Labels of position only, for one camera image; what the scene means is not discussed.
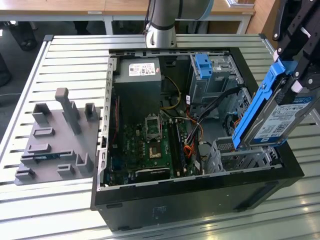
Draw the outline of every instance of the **black cable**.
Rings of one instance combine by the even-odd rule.
[[[200,157],[200,151],[199,151],[199,140],[198,140],[198,132],[195,134],[195,160],[200,164],[200,174],[202,174],[202,161]]]
[[[147,8],[147,10],[146,10],[146,14],[145,14],[145,18],[144,18],[144,23],[143,23],[142,33],[144,33],[144,32],[145,32],[145,29],[146,29],[147,20],[148,20],[148,18],[149,18],[150,4],[151,4],[151,0],[149,0],[148,8]]]
[[[211,144],[210,142],[208,142],[208,141],[204,141],[203,144],[207,144],[207,145],[209,145],[210,147],[212,147],[212,144]]]
[[[206,159],[206,160],[204,160],[204,158],[207,158],[207,157],[208,157],[208,155],[201,155],[200,157],[201,157],[201,161],[205,163],[207,159]]]
[[[151,14],[150,24],[152,24],[152,19],[154,19],[155,8],[156,8],[156,0],[154,0],[153,2],[153,9]]]
[[[229,118],[230,114],[227,114],[224,118],[224,127],[225,127],[225,132],[226,132],[226,135],[228,137],[231,136],[230,132],[229,132],[229,128],[228,128],[228,118]]]
[[[205,109],[202,111],[202,113],[198,117],[195,127],[193,128],[193,130],[191,131],[191,133],[187,138],[188,145],[192,143],[192,139],[194,138],[199,125],[205,119],[205,117],[207,117],[215,108],[217,108],[224,98],[228,97],[229,95],[239,93],[244,86],[245,86],[244,84],[239,84],[237,87],[233,87],[224,91],[220,96],[215,98],[212,102],[208,104],[208,106],[205,107]]]

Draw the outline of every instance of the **yellow wire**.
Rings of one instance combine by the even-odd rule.
[[[175,107],[177,107],[179,105],[180,100],[181,100],[181,92],[180,92],[180,89],[178,88],[177,84],[170,77],[168,77],[168,76],[165,76],[165,77],[173,83],[173,85],[175,86],[175,88],[178,90],[178,93],[179,93],[178,102],[175,105],[160,107],[160,109],[162,109],[162,110],[169,110],[169,109],[174,109]]]

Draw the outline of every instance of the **blue drive bracket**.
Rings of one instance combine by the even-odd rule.
[[[252,100],[252,103],[250,104],[245,114],[243,115],[241,121],[239,122],[238,126],[234,130],[232,140],[236,149],[239,148],[241,144],[241,137],[243,136],[245,130],[248,128],[256,112],[259,111],[264,100],[268,101],[272,96],[272,86],[276,81],[277,77],[283,73],[285,73],[286,75],[291,75],[296,69],[296,67],[296,61],[281,61],[280,59],[278,59],[277,62],[271,65],[269,71],[264,77],[263,82],[259,86],[258,91],[256,92]]]
[[[210,79],[213,74],[211,60],[207,54],[196,54],[195,64],[198,68],[201,79]]]

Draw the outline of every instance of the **white table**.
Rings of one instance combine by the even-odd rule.
[[[56,88],[69,88],[77,107],[103,107],[108,49],[144,48],[139,35],[55,36],[45,41],[0,145],[0,238],[158,240],[299,239],[320,232],[320,128],[307,117],[288,140],[305,177],[283,188],[256,209],[112,233],[90,210],[92,179],[15,186],[15,172],[31,132],[35,103],[61,108]],[[258,35],[178,35],[179,47],[239,47],[261,82],[272,49]]]

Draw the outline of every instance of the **sticker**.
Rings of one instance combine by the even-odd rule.
[[[254,137],[258,143],[275,142],[296,119],[296,113],[304,109],[312,98],[296,97],[293,104],[276,106]]]
[[[194,165],[200,171],[200,163],[198,161],[195,161]]]
[[[186,104],[190,105],[190,96],[189,95],[185,96],[185,101],[186,101]]]
[[[41,160],[41,159],[47,159],[47,157],[46,156],[35,156],[33,159],[34,160]]]
[[[155,64],[151,63],[133,63],[129,65],[129,76],[149,76],[156,75]]]
[[[102,14],[102,11],[88,11],[88,14]]]
[[[152,209],[152,218],[158,220],[160,217],[164,216],[167,211],[167,206],[156,206]]]

